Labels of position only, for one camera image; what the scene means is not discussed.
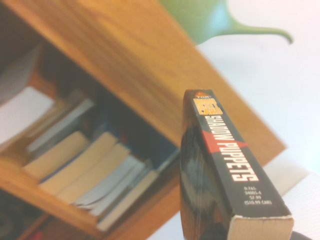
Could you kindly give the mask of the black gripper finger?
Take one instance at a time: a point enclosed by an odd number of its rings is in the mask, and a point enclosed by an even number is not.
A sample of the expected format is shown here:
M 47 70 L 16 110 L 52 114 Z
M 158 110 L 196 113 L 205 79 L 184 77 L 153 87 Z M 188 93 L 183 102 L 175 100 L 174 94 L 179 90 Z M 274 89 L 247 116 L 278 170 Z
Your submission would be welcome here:
M 312 239 L 299 232 L 293 231 L 291 234 L 290 240 L 312 240 Z

